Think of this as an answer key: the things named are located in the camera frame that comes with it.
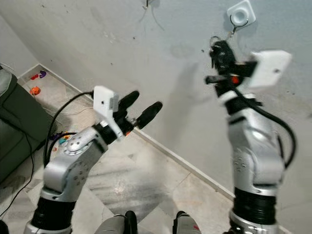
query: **toy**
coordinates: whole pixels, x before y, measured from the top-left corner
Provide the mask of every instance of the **toy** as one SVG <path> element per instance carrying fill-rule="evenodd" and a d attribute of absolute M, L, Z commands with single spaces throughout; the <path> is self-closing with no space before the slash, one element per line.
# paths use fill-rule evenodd
<path fill-rule="evenodd" d="M 63 137 L 63 139 L 68 140 L 70 138 L 70 135 L 66 135 Z"/>
<path fill-rule="evenodd" d="M 38 78 L 39 77 L 39 75 L 38 74 L 35 74 L 33 77 L 31 77 L 30 79 L 31 80 L 34 80 L 34 79 L 36 79 L 36 78 Z"/>
<path fill-rule="evenodd" d="M 41 89 L 38 86 L 36 86 L 36 87 L 32 88 L 29 92 L 32 95 L 38 95 L 41 92 Z"/>
<path fill-rule="evenodd" d="M 59 145 L 63 144 L 64 142 L 66 142 L 66 139 L 64 138 L 61 138 L 58 140 Z"/>
<path fill-rule="evenodd" d="M 44 78 L 46 75 L 47 75 L 47 73 L 45 71 L 40 71 L 39 77 L 41 79 L 41 78 Z"/>

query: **gray sofa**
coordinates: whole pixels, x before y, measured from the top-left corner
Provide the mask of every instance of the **gray sofa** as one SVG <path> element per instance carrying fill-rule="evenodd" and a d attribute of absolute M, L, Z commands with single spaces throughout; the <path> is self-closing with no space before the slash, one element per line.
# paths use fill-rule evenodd
<path fill-rule="evenodd" d="M 52 118 L 0 67 L 0 182 L 41 147 Z"/>

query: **white cable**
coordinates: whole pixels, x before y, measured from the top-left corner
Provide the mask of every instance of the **white cable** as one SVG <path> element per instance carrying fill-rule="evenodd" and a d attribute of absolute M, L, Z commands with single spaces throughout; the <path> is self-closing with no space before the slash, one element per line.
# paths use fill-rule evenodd
<path fill-rule="evenodd" d="M 64 112 L 64 113 L 61 112 L 60 115 L 66 115 L 66 116 L 77 115 L 77 114 L 83 112 L 84 110 L 86 110 L 86 109 L 91 109 L 91 108 L 93 108 L 93 107 L 92 107 L 92 106 L 89 106 L 89 107 L 85 107 L 85 108 L 83 108 L 83 109 L 81 109 L 81 110 L 79 110 L 79 111 L 75 111 L 75 112 Z M 49 109 L 47 109 L 47 108 L 44 108 L 44 110 L 51 112 L 51 114 L 53 114 L 53 115 L 56 114 L 56 112 L 53 112 L 53 111 L 51 111 L 51 110 L 49 110 Z"/>
<path fill-rule="evenodd" d="M 36 95 L 34 92 L 31 92 L 31 88 L 28 86 L 27 82 L 25 81 L 25 77 L 21 77 L 24 81 L 24 84 L 29 88 L 29 93 L 34 97 L 35 101 L 37 101 L 36 99 Z"/>

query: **black cable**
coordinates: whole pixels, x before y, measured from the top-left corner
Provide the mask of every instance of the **black cable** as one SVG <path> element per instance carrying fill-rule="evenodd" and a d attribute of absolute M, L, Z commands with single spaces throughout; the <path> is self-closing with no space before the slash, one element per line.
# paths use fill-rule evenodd
<path fill-rule="evenodd" d="M 279 117 L 276 117 L 268 112 L 266 112 L 265 110 L 259 108 L 258 106 L 254 105 L 252 102 L 250 102 L 247 98 L 244 97 L 244 95 L 234 86 L 234 84 L 231 81 L 231 77 L 229 77 L 229 86 L 230 88 L 237 94 L 237 96 L 239 98 L 241 98 L 243 100 L 243 102 L 251 109 L 253 109 L 254 111 L 258 112 L 259 114 L 263 115 L 264 117 L 274 121 L 275 123 L 279 124 L 280 126 L 282 126 L 287 133 L 289 134 L 291 140 L 292 140 L 292 149 L 290 152 L 290 156 L 288 158 L 288 161 L 285 161 L 285 169 L 287 169 L 290 164 L 292 163 L 295 153 L 296 153 L 296 148 L 297 148 L 297 140 L 296 140 L 296 136 L 294 135 L 292 129 L 290 128 L 290 126 L 283 121 L 282 119 L 280 119 Z"/>
<path fill-rule="evenodd" d="M 53 147 L 54 147 L 55 143 L 56 143 L 60 138 L 62 138 L 62 137 L 64 137 L 64 136 L 67 136 L 67 135 L 74 135 L 74 134 L 76 134 L 76 133 L 63 133 L 63 134 L 59 135 L 57 138 L 55 138 L 55 139 L 52 141 L 52 143 L 51 143 L 51 145 L 50 145 L 50 147 L 49 147 L 49 150 L 48 150 L 48 156 L 49 156 L 49 158 L 50 158 L 50 156 L 51 156 L 51 152 L 52 152 L 52 150 L 53 150 Z"/>
<path fill-rule="evenodd" d="M 19 195 L 19 193 L 20 193 L 24 188 L 27 187 L 27 185 L 29 185 L 30 181 L 33 179 L 33 176 L 34 176 L 34 169 L 35 169 L 34 167 L 35 167 L 35 165 L 34 165 L 34 158 L 33 158 L 33 149 L 32 149 L 32 147 L 31 147 L 31 144 L 30 144 L 30 142 L 29 142 L 29 139 L 28 139 L 27 134 L 26 134 L 26 133 L 24 133 L 24 134 L 25 134 L 26 140 L 27 140 L 27 142 L 28 142 L 28 144 L 29 144 L 29 148 L 30 148 L 30 157 L 31 157 L 31 162 L 32 162 L 32 164 L 33 164 L 33 168 L 32 168 L 32 170 L 31 170 L 30 179 L 29 179 L 28 183 L 25 184 L 25 185 L 15 194 L 15 196 L 14 196 L 14 198 L 12 199 L 10 205 L 8 206 L 8 208 L 5 209 L 5 211 L 2 212 L 2 214 L 0 214 L 0 217 L 1 217 L 5 212 L 7 212 L 7 210 L 12 206 L 12 204 L 13 204 L 14 200 L 16 199 L 16 197 Z"/>
<path fill-rule="evenodd" d="M 53 119 L 52 119 L 52 122 L 50 123 L 50 127 L 49 127 L 49 131 L 48 131 L 48 134 L 47 134 L 47 138 L 45 140 L 45 144 L 44 144 L 44 149 L 43 149 L 43 165 L 44 167 L 46 167 L 46 165 L 49 163 L 50 161 L 50 156 L 47 155 L 47 150 L 48 150 L 48 143 L 49 143 L 49 137 L 51 135 L 51 131 L 52 131 L 52 128 L 53 128 L 53 124 L 55 122 L 55 120 L 57 119 L 58 115 L 61 113 L 61 111 L 66 107 L 68 106 L 69 103 L 71 103 L 72 101 L 74 101 L 75 99 L 77 99 L 78 97 L 80 96 L 83 96 L 83 95 L 86 95 L 86 94 L 89 94 L 89 95 L 93 95 L 93 91 L 91 92 L 84 92 L 84 93 L 81 93 L 81 94 L 78 94 L 76 96 L 74 96 L 73 98 L 71 98 L 68 102 L 66 102 L 56 113 L 55 115 L 53 116 Z"/>
<path fill-rule="evenodd" d="M 283 142 L 282 142 L 282 138 L 280 135 L 277 135 L 277 142 L 279 145 L 279 154 L 281 155 L 281 158 L 284 160 L 284 147 L 283 147 Z"/>

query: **power cord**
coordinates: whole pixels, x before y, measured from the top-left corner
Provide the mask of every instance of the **power cord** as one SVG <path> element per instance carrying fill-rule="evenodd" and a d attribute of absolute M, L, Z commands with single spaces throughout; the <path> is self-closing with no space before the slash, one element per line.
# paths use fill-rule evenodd
<path fill-rule="evenodd" d="M 25 134 L 25 136 L 26 136 L 26 139 L 27 139 L 27 142 L 28 142 L 28 145 L 29 145 L 29 148 L 30 148 L 30 158 L 31 158 L 31 162 L 32 162 L 32 165 L 33 165 L 32 170 L 31 170 L 30 179 L 29 179 L 29 181 L 27 182 L 27 184 L 25 184 L 25 185 L 15 194 L 15 196 L 14 196 L 14 198 L 12 199 L 10 205 L 8 206 L 8 208 L 5 209 L 5 211 L 2 212 L 2 214 L 0 214 L 0 217 L 1 217 L 2 215 L 4 215 L 5 212 L 8 211 L 8 209 L 12 206 L 14 200 L 17 198 L 17 196 L 19 195 L 19 193 L 20 193 L 24 188 L 26 188 L 27 185 L 29 185 L 29 183 L 31 182 L 31 180 L 33 179 L 33 176 L 34 176 L 35 165 L 34 165 L 34 158 L 33 158 L 33 150 L 32 150 L 31 144 L 30 144 L 30 142 L 29 142 L 27 133 L 24 132 L 24 134 Z"/>
<path fill-rule="evenodd" d="M 51 111 L 51 110 L 49 110 L 47 108 L 43 107 L 43 109 L 46 110 L 46 111 L 51 112 L 50 114 L 52 114 L 52 115 L 56 114 L 56 112 L 53 112 L 53 111 Z M 93 109 L 93 106 L 84 107 L 84 108 L 82 108 L 81 110 L 78 110 L 78 111 L 65 112 L 65 113 L 60 113 L 60 114 L 65 115 L 65 116 L 78 115 L 79 113 L 83 112 L 86 109 Z"/>
<path fill-rule="evenodd" d="M 47 164 L 49 163 L 49 161 L 50 161 L 50 155 L 47 154 L 47 150 L 48 150 L 49 137 L 50 137 L 50 135 L 51 135 L 51 131 L 52 131 L 54 122 L 56 121 L 58 115 L 61 113 L 61 111 L 62 111 L 66 106 L 68 106 L 72 101 L 74 101 L 75 99 L 77 99 L 78 97 L 83 96 L 83 95 L 91 95 L 91 96 L 93 96 L 93 91 L 91 91 L 91 92 L 84 92 L 84 93 L 81 93 L 81 94 L 78 94 L 78 95 L 74 96 L 74 97 L 71 98 L 69 101 L 67 101 L 67 102 L 55 113 L 55 115 L 53 116 L 52 122 L 50 123 L 50 127 L 49 127 L 49 130 L 48 130 L 48 133 L 47 133 L 47 137 L 46 137 L 46 140 L 45 140 L 45 144 L 44 144 L 44 150 L 43 150 L 43 165 L 44 165 L 44 167 L 46 167 L 46 165 L 47 165 Z"/>
<path fill-rule="evenodd" d="M 244 97 L 244 95 L 234 86 L 234 84 L 232 83 L 231 77 L 228 78 L 229 81 L 229 86 L 230 88 L 237 94 L 237 96 L 251 109 L 253 109 L 254 111 L 258 112 L 259 114 L 263 115 L 264 117 L 272 120 L 273 122 L 279 124 L 281 127 L 283 127 L 287 133 L 289 134 L 291 141 L 292 141 L 292 148 L 291 148 L 291 152 L 290 152 L 290 156 L 288 158 L 287 161 L 284 161 L 285 163 L 285 169 L 287 169 L 294 157 L 295 157 L 295 153 L 296 153 L 296 148 L 297 148 L 297 140 L 296 140 L 296 136 L 293 133 L 291 127 L 282 119 L 280 119 L 277 116 L 274 116 L 272 114 L 270 114 L 269 112 L 266 112 L 265 110 L 261 109 L 260 107 L 256 106 L 255 104 L 253 104 L 252 102 L 250 102 L 247 98 Z M 284 151 L 281 150 L 281 155 L 284 157 Z"/>
<path fill-rule="evenodd" d="M 277 135 L 277 142 L 279 145 L 279 154 L 281 155 L 281 158 L 284 160 L 284 147 L 283 147 L 283 142 L 282 142 L 282 138 L 280 135 Z"/>

